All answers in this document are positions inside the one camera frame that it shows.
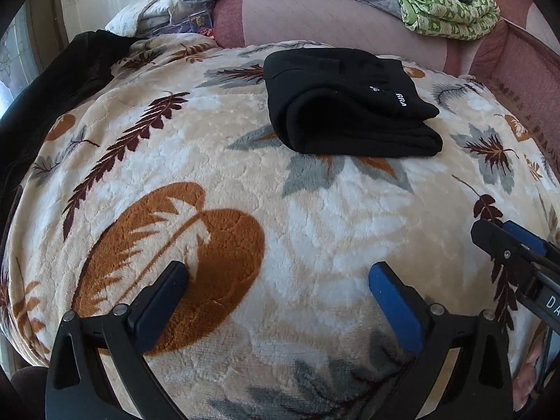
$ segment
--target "bed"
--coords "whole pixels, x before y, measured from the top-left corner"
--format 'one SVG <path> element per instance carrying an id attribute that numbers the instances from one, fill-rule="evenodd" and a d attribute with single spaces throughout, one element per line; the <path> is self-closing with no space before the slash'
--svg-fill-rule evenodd
<path id="1" fill-rule="evenodd" d="M 547 160 L 474 77 L 410 61 L 440 110 L 428 122 L 438 156 L 292 152 L 270 126 L 263 60 L 328 47 L 222 49 L 195 34 L 133 44 L 115 79 L 57 120 L 23 182 L 3 262 L 18 352 L 48 365 L 65 311 L 105 314 L 181 260 L 190 288 L 146 360 L 189 418 L 361 418 L 410 361 L 368 289 L 385 260 L 453 313 L 496 311 L 515 370 L 537 320 L 469 232 L 511 219 L 557 242 Z"/>

